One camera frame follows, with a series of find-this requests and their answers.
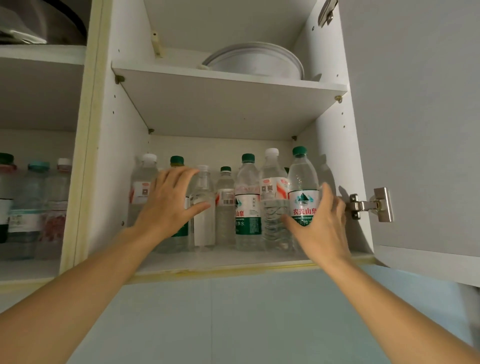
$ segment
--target white bottle cap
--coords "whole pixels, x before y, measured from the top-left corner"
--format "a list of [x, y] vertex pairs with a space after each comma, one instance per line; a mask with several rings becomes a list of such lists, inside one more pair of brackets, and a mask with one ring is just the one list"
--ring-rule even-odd
[[72, 160], [70, 158], [58, 158], [57, 160], [58, 166], [71, 166]]
[[156, 163], [156, 155], [155, 154], [144, 154], [142, 155], [142, 162], [155, 162]]
[[266, 157], [269, 157], [269, 156], [278, 156], [280, 153], [278, 151], [277, 148], [268, 148], [266, 151], [265, 151], [265, 156]]

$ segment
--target clear plastic bottle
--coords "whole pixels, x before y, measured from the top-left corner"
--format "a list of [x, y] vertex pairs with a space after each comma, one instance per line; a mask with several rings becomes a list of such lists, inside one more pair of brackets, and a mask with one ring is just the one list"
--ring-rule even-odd
[[208, 202], [210, 207], [193, 218], [192, 245], [197, 252], [212, 250], [215, 246], [215, 187], [208, 166], [197, 166], [200, 170], [194, 178], [190, 206]]
[[15, 196], [13, 155], [0, 153], [0, 244], [7, 240], [8, 214]]
[[[171, 167], [183, 167], [184, 166], [184, 159], [181, 156], [172, 156], [170, 158], [170, 166]], [[190, 206], [190, 189], [191, 183], [189, 188], [187, 189], [187, 193], [185, 196], [185, 208], [187, 209]], [[167, 253], [178, 253], [187, 251], [189, 248], [189, 222], [185, 223], [177, 233], [164, 241], [162, 241], [159, 245], [156, 246], [155, 252], [161, 254]]]
[[150, 193], [150, 183], [156, 178], [158, 170], [156, 168], [156, 155], [144, 154], [140, 166], [132, 174], [132, 184], [130, 188], [127, 226], [133, 226], [137, 220], [138, 214], [144, 207]]
[[241, 156], [242, 167], [235, 181], [235, 245], [237, 250], [265, 250], [260, 217], [260, 189], [255, 156]]
[[7, 243], [12, 246], [10, 259], [31, 259], [45, 221], [45, 179], [50, 164], [33, 161], [20, 183], [10, 210]]
[[280, 221], [289, 213], [287, 173], [278, 163], [278, 149], [265, 151], [265, 164], [260, 170], [260, 201], [262, 207], [262, 235], [267, 249], [290, 251], [292, 236]]
[[[290, 166], [288, 179], [290, 181], [290, 216], [300, 225], [307, 226], [312, 221], [320, 203], [318, 177], [315, 168], [307, 158], [307, 148], [293, 148], [293, 163]], [[303, 253], [302, 248], [294, 240], [294, 249]]]
[[57, 171], [46, 180], [46, 218], [35, 259], [60, 259], [71, 176], [72, 160], [59, 158]]
[[235, 246], [235, 182], [232, 168], [220, 168], [216, 183], [215, 239], [218, 246]]

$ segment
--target hand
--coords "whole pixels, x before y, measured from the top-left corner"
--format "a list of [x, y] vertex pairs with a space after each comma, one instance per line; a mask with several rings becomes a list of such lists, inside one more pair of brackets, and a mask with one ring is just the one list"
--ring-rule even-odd
[[322, 185], [323, 196], [312, 222], [301, 226], [288, 215], [282, 222], [297, 238], [305, 254], [323, 269], [340, 260], [350, 260], [345, 234], [345, 203], [333, 196], [327, 183]]
[[175, 234], [187, 221], [208, 209], [200, 202], [185, 209], [188, 184], [198, 170], [176, 167], [161, 171], [150, 185], [147, 203], [132, 227], [138, 236], [146, 237], [153, 249]]

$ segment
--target gray cabinet door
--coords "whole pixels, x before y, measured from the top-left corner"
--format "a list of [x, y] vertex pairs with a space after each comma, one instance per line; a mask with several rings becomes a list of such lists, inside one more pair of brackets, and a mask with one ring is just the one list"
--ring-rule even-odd
[[395, 219], [370, 214], [375, 255], [480, 286], [480, 1], [338, 6], [366, 192]]

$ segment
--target mountain logo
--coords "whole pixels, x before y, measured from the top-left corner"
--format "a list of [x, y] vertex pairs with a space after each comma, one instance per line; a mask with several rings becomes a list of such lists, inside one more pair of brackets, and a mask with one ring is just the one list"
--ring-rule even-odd
[[313, 202], [313, 197], [310, 195], [306, 195], [305, 193], [302, 193], [300, 196], [297, 197], [297, 203], [300, 206], [308, 205], [310, 202]]

